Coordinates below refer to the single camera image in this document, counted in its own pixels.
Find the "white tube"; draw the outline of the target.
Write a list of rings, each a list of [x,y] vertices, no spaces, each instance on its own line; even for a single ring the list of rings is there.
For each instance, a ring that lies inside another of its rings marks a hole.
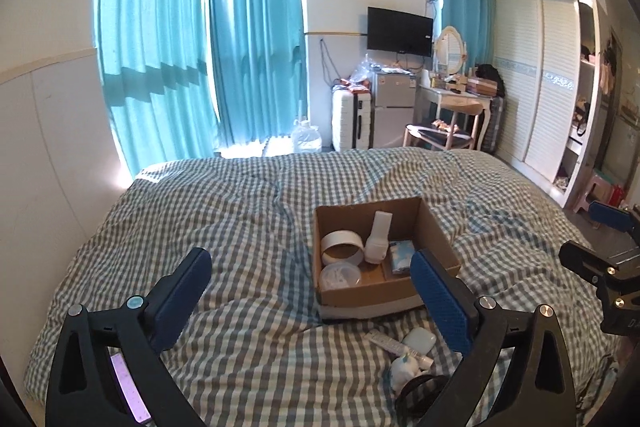
[[[387,335],[373,329],[373,331],[367,332],[364,335],[364,338],[373,343],[375,346],[382,348],[386,352],[390,352],[392,355],[396,355],[396,357],[402,357],[403,355],[410,355],[417,362],[418,366],[422,371],[428,371],[432,364],[433,360],[427,355],[421,355],[419,351],[416,351],[398,340],[388,337]]]

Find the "checkered bed duvet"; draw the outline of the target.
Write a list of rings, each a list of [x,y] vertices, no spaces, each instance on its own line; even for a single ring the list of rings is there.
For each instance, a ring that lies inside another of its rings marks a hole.
[[[580,232],[544,193],[495,157],[469,150],[350,150],[197,159],[142,171],[55,289],[24,385],[46,399],[66,312],[112,309],[145,294],[194,247],[212,279],[164,362],[211,426],[393,426],[390,358],[370,329],[400,338],[424,309],[326,324],[312,287],[314,210],[423,197],[464,283],[500,306],[552,306],[578,392],[614,353],[593,288],[558,252]]]

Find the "white plastic bottle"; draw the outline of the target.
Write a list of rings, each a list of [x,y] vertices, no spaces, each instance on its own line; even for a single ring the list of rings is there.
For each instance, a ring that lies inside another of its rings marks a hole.
[[[392,220],[390,212],[378,210],[374,215],[371,232],[364,245],[364,260],[370,265],[380,265],[386,258]]]

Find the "light blue earbuds case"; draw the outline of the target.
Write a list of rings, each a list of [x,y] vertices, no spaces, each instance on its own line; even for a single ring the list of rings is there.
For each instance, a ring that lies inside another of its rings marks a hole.
[[[413,351],[420,353],[420,355],[428,355],[434,348],[437,337],[431,331],[425,327],[416,327],[411,329],[401,342]]]

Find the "large blue curtain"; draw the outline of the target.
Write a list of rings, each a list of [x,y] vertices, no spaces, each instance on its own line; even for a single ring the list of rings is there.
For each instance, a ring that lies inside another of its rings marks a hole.
[[[93,0],[131,173],[290,134],[307,110],[303,0]]]

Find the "white dressing table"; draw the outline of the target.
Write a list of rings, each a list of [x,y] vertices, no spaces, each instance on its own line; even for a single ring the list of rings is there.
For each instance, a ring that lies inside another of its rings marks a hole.
[[[422,104],[433,104],[437,117],[442,116],[444,110],[452,112],[454,109],[480,106],[475,148],[488,154],[496,153],[504,111],[503,96],[486,96],[469,91],[456,93],[454,90],[432,87],[425,81],[420,81],[416,92],[416,105]]]

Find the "black bag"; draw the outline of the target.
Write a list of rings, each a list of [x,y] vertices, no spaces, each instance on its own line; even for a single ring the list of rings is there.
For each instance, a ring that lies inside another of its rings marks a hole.
[[[475,74],[477,78],[493,81],[497,85],[497,96],[500,96],[500,98],[504,98],[506,96],[506,87],[504,87],[503,79],[500,76],[498,69],[494,66],[491,64],[477,65]]]

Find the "black round lid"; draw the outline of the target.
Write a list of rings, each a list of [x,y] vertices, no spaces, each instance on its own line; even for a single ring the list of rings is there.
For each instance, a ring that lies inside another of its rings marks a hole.
[[[449,377],[446,375],[431,374],[421,374],[408,381],[395,402],[398,418],[401,421],[408,421],[424,416],[448,381]]]

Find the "clear plastic round container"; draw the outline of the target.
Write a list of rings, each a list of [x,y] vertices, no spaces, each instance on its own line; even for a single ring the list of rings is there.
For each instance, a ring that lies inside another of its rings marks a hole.
[[[352,265],[345,261],[331,263],[320,272],[320,289],[322,291],[352,288],[360,283],[360,269],[357,265]]]

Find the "white sliding wardrobe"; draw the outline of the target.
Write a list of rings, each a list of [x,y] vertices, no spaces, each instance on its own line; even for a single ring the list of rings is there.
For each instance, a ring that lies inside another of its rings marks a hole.
[[[495,0],[492,62],[506,86],[497,155],[562,208],[598,147],[605,20],[598,0]]]

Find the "white suitcase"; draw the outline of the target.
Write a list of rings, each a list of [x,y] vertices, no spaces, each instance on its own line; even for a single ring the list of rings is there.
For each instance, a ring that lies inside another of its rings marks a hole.
[[[333,91],[331,126],[334,150],[344,152],[370,147],[371,101],[369,91]]]

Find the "brown cardboard box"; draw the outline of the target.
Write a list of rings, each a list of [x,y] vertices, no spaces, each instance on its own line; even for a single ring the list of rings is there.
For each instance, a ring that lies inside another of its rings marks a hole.
[[[409,269],[422,249],[450,274],[459,272],[423,197],[316,208],[312,278],[322,320],[375,319],[420,306]]]

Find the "blue tissue pack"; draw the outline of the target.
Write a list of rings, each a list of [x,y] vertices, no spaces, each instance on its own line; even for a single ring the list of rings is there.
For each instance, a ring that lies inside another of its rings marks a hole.
[[[390,243],[390,262],[392,262],[392,273],[394,275],[406,274],[410,270],[411,259],[416,252],[413,241],[405,239],[404,241]]]

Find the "oval vanity mirror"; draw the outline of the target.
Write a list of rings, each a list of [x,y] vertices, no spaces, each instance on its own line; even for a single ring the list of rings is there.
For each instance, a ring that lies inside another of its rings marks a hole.
[[[446,26],[435,40],[434,57],[439,74],[457,75],[464,69],[466,44],[454,26]]]

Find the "white tape roll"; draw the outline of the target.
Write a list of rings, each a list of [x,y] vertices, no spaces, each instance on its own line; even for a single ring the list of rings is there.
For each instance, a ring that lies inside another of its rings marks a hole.
[[[324,265],[346,262],[360,265],[364,259],[364,246],[361,237],[353,231],[338,230],[322,237],[321,260]]]

